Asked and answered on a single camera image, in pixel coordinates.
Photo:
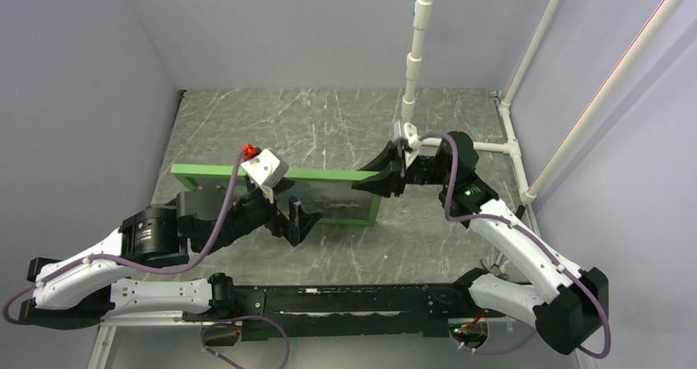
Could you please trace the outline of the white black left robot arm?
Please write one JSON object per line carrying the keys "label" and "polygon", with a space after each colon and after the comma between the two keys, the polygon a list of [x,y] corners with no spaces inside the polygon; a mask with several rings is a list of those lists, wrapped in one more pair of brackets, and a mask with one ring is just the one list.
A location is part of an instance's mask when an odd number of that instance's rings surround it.
{"label": "white black left robot arm", "polygon": [[183,311],[212,320],[239,313],[232,277],[172,281],[209,254],[259,228],[290,245],[300,244],[321,219],[290,196],[286,209],[260,189],[233,199],[222,189],[183,191],[125,219],[104,240],[66,260],[37,257],[31,288],[15,325],[77,330],[103,319],[148,311]]}

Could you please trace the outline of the wooden picture frame green inlay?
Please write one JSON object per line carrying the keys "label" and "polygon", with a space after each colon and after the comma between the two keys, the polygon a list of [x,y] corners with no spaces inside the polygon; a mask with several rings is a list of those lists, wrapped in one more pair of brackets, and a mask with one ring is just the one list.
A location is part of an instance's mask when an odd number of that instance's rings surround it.
{"label": "wooden picture frame green inlay", "polygon": [[[227,188],[232,167],[230,165],[204,165],[204,164],[174,164],[170,173],[187,189],[195,190],[199,187],[207,188],[216,186],[224,190]],[[350,171],[350,170],[324,170],[315,168],[291,168],[285,177],[294,181],[330,181],[330,182],[354,182],[373,176],[374,172]],[[368,221],[361,220],[333,220],[321,219],[321,224],[372,226],[381,206],[381,198],[372,195],[372,207]],[[285,213],[279,201],[279,208]]]}

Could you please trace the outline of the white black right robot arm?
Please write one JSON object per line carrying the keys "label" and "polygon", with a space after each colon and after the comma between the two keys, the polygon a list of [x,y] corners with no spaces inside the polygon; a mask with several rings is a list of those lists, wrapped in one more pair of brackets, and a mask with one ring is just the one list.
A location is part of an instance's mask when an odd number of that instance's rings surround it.
{"label": "white black right robot arm", "polygon": [[401,196],[408,185],[438,185],[445,219],[485,238],[528,280],[521,285],[485,270],[471,270],[454,286],[457,312],[497,311],[530,326],[558,353],[576,350],[596,359],[612,347],[609,279],[597,267],[584,269],[526,226],[476,173],[479,156],[469,135],[438,135],[433,156],[419,153],[419,135],[389,141],[364,166],[370,177],[352,188],[376,196]]}

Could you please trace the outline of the printed photo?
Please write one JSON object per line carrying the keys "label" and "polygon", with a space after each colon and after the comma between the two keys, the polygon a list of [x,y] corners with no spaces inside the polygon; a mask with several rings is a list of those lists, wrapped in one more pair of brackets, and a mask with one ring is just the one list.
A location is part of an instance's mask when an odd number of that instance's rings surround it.
{"label": "printed photo", "polygon": [[368,221],[372,194],[351,188],[350,182],[296,181],[289,190],[279,194],[282,208],[288,209],[288,200],[295,196],[308,213],[322,213],[323,220]]}

